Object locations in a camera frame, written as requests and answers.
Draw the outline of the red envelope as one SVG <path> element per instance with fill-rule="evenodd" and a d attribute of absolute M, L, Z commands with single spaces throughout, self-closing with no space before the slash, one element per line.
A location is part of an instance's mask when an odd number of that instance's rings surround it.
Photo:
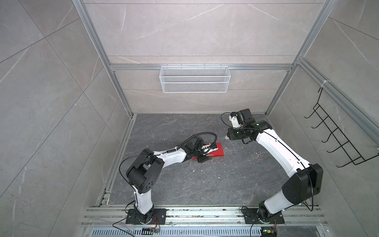
<path fill-rule="evenodd" d="M 223 151 L 222 143 L 217 142 L 216 144 L 217 144 L 218 149 L 216 151 L 213 151 L 213 152 L 205 155 L 207 158 L 210 158 L 210 157 L 223 157 L 224 156 L 224 151 Z"/>

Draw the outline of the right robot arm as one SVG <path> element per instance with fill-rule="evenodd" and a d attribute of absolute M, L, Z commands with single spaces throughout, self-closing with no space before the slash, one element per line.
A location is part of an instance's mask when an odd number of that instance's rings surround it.
<path fill-rule="evenodd" d="M 266 121 L 250 124 L 232 120 L 227 137 L 230 140 L 244 141 L 250 138 L 263 146 L 282 166 L 289 179 L 272 197 L 259 204 L 258 219 L 270 222 L 282 210 L 311 199 L 321 191 L 323 168 L 311 164 L 291 149 Z"/>

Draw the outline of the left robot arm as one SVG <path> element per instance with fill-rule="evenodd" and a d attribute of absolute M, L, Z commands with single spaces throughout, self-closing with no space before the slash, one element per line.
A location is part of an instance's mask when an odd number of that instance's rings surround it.
<path fill-rule="evenodd" d="M 212 157 L 223 156 L 217 135 L 203 132 L 186 139 L 179 146 L 165 151 L 143 150 L 125 173 L 126 181 L 132 187 L 134 207 L 128 211 L 127 224 L 157 225 L 165 220 L 165 209 L 155 210 L 151 189 L 156 184 L 163 168 L 189 160 L 203 163 Z"/>

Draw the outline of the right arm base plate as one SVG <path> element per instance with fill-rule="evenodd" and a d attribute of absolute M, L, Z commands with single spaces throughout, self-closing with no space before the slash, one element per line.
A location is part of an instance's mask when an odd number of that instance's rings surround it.
<path fill-rule="evenodd" d="M 261 208 L 241 208 L 242 215 L 246 224 L 284 224 L 281 212 L 270 214 Z"/>

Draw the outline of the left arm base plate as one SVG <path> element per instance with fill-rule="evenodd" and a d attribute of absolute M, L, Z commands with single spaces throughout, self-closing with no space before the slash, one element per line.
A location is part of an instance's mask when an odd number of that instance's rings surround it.
<path fill-rule="evenodd" d="M 126 224 L 149 224 L 158 225 L 165 224 L 167 209 L 153 208 L 146 214 L 141 214 L 137 209 L 130 209 L 127 213 Z"/>

